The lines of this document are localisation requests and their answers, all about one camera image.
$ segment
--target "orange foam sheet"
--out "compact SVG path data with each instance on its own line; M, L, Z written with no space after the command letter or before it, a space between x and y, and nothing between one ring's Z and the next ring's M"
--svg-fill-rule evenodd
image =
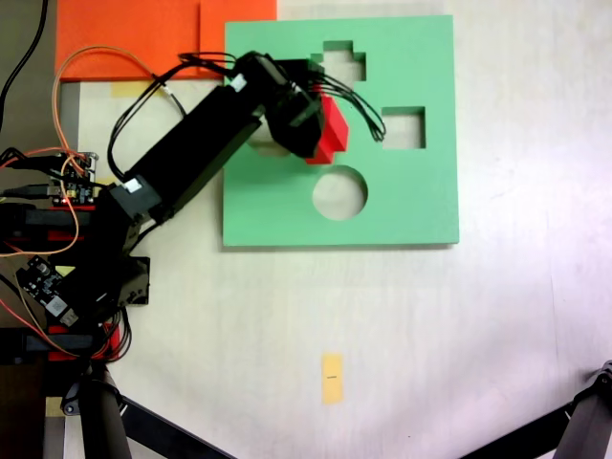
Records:
M226 22L275 19L276 0L57 0L55 69L80 48L110 45L162 74L179 63L179 53L224 51ZM177 77L212 75L186 69ZM148 78L130 59L110 53L77 58L62 76L67 81Z

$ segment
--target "robotic arm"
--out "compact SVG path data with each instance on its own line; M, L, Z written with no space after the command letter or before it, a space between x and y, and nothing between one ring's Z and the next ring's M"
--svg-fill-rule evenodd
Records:
M65 326L87 331L128 304L146 301L148 260L129 256L142 225L160 225L183 208L223 167L266 117L273 138L299 157L312 158L324 115L309 60L238 58L229 84L215 88L124 174L104 188L79 242L86 257L65 277L40 258L18 273L20 284ZM188 158L170 161L173 156Z

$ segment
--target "white table surface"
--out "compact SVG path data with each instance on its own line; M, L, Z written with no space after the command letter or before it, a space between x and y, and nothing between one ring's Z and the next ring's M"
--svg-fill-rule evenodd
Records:
M280 19L419 13L454 15L461 243L224 250L217 177L137 250L151 303L111 365L125 395L241 459L452 459L612 358L612 3L279 0ZM192 107L211 85L172 87ZM81 85L81 150L130 103L109 94ZM120 165L178 120L154 98ZM325 352L340 404L321 402Z

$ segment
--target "metal stand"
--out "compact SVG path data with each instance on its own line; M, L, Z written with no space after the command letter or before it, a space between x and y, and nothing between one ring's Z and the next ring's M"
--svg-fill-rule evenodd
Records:
M462 459L603 459L612 434L612 361L591 377L573 402Z
M103 363L92 363L61 407L67 416L80 415L87 459L131 459L127 438L167 459L235 459L122 397Z

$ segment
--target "green shape sorter board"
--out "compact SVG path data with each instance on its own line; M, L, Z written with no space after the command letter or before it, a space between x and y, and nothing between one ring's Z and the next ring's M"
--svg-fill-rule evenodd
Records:
M225 167L224 245L459 242L451 16L226 25L226 51L234 55L311 58L348 41L355 55L365 54L365 81L356 82L355 91L388 113L425 109L425 147L384 149L344 100L338 104L349 124L349 146L334 165L265 157L244 145ZM344 221L325 218L313 203L318 179L336 165L357 170L367 185L365 207Z

